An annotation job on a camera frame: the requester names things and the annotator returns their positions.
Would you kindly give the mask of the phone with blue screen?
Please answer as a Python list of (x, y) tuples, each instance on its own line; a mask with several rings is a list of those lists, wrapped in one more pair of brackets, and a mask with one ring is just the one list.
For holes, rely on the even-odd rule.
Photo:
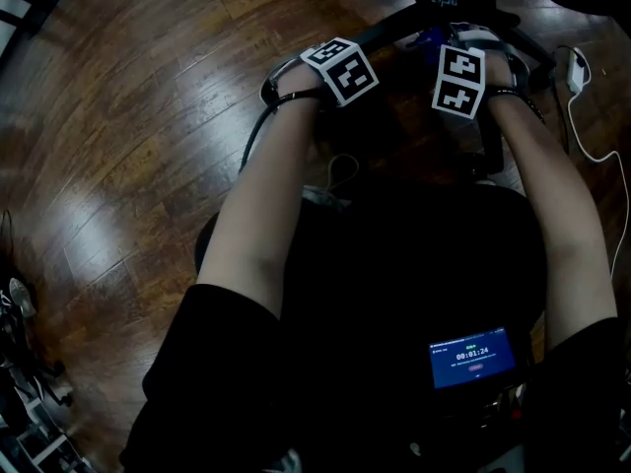
[(433, 343), (428, 351), (435, 389), (467, 384), (517, 367), (504, 327)]

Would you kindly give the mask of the blue cloth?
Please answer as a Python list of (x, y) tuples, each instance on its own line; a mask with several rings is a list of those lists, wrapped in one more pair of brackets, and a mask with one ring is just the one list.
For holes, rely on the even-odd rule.
[(408, 51), (421, 52), (426, 55), (440, 53), (443, 45), (450, 44), (450, 34), (445, 33), (441, 27), (431, 27), (416, 33), (410, 41), (405, 43), (404, 48)]

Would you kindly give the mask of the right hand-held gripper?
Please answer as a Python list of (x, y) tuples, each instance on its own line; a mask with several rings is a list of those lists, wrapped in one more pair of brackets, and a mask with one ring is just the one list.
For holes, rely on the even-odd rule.
[(523, 88), (529, 69), (518, 51), (490, 29), (456, 30), (441, 45), (432, 108), (473, 119), (486, 89), (486, 53), (502, 53), (513, 76), (513, 87)]

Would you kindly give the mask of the person's right forearm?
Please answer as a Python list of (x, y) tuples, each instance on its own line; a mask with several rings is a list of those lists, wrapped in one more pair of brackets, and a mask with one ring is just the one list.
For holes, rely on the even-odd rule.
[(617, 308), (600, 218), (570, 158), (527, 103), (498, 95), (488, 107), (508, 142), (540, 225), (547, 264), (546, 349), (586, 331), (603, 331), (591, 353), (619, 351)]

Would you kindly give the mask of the black office chair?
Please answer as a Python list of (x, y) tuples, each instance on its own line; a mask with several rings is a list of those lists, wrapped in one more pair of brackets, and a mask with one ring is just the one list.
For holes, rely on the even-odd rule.
[[(631, 37), (631, 0), (552, 0), (576, 12), (612, 18)], [(538, 63), (528, 72), (520, 67), (518, 87), (538, 92), (552, 85), (556, 68), (554, 55), (519, 29), (521, 19), (497, 7), (496, 0), (414, 0), (410, 6), (383, 19), (357, 36), (368, 53), (373, 53), (416, 31), (437, 27), (448, 29), (449, 23), (470, 22), (496, 33), (501, 44), (511, 46), (510, 54), (520, 51)]]

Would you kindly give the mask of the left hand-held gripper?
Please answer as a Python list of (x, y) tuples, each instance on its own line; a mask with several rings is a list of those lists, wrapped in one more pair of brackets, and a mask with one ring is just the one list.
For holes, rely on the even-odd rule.
[(379, 84), (379, 80), (360, 45), (335, 37), (290, 56), (276, 66), (259, 90), (261, 100), (270, 105), (279, 99), (277, 81), (300, 63), (309, 65), (323, 80), (323, 97), (329, 105), (343, 107)]

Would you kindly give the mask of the white power adaptor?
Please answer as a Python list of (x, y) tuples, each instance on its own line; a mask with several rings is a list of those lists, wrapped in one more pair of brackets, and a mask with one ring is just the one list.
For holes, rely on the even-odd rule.
[(569, 52), (567, 86), (573, 95), (579, 94), (591, 79), (591, 69), (583, 52), (571, 48)]

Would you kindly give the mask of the person's left forearm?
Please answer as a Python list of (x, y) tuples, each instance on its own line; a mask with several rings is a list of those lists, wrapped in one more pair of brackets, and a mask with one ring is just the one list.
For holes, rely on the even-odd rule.
[(275, 316), (319, 105), (319, 98), (298, 98), (279, 106), (223, 203), (197, 278)]

